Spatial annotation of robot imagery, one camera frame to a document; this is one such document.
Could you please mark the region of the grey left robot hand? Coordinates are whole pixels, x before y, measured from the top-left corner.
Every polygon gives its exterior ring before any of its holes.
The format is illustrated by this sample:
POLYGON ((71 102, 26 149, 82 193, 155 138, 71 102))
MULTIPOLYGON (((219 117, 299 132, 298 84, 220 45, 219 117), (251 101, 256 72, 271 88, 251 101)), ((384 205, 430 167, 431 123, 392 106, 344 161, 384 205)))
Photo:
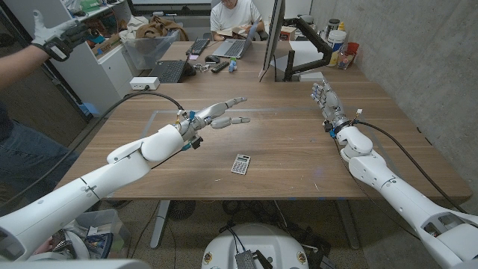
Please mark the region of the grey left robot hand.
POLYGON ((207 108, 203 108, 194 115, 190 113, 189 117, 176 125, 183 141, 190 140, 198 130, 210 125, 213 129, 221 129, 231 124, 248 123, 248 117, 221 117, 225 111, 240 102, 245 102, 246 97, 237 97, 225 102, 218 102, 207 108))

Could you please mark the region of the white and black gloved hand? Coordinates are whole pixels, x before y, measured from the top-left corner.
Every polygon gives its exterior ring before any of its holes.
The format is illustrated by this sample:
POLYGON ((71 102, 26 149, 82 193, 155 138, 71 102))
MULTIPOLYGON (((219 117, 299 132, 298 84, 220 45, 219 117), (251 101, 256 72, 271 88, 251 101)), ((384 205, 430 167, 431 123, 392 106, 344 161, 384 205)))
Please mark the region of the white and black gloved hand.
POLYGON ((77 19, 47 28, 39 10, 33 10, 33 16, 34 39, 31 44, 42 49, 56 61, 66 61, 73 49, 85 42, 89 35, 88 27, 77 19))

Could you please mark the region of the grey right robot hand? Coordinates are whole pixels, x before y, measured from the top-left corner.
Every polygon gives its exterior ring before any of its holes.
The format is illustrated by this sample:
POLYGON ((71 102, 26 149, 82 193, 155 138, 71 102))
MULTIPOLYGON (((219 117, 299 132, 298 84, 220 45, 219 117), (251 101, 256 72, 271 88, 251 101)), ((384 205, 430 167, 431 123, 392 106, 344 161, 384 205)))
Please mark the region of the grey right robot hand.
POLYGON ((350 123, 344 112, 341 100, 325 79, 313 84, 311 98, 322 111, 322 115, 325 118, 323 122, 324 130, 330 133, 331 136, 336 136, 342 128, 350 123))

